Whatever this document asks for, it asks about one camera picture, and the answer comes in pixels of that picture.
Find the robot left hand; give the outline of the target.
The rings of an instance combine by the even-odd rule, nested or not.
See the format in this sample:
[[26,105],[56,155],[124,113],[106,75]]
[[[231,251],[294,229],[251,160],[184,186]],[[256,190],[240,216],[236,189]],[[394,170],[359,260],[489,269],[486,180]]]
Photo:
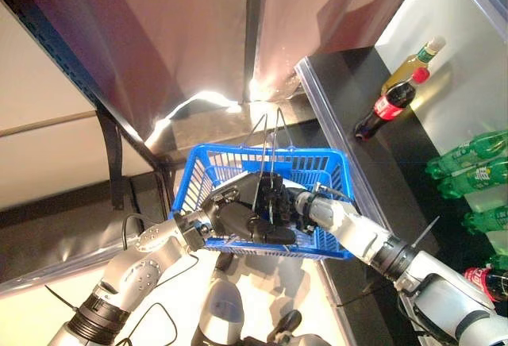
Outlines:
[[293,229],[276,226],[255,212],[263,173],[242,172],[212,190],[201,204],[219,236],[238,236],[257,244],[295,244]]

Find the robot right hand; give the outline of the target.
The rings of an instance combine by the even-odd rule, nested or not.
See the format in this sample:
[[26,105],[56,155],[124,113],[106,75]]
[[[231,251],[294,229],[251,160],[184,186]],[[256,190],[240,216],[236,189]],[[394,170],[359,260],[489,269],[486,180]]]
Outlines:
[[313,235],[317,224],[304,218],[294,206],[296,194],[302,190],[281,175],[264,172],[257,191],[255,212],[273,225]]

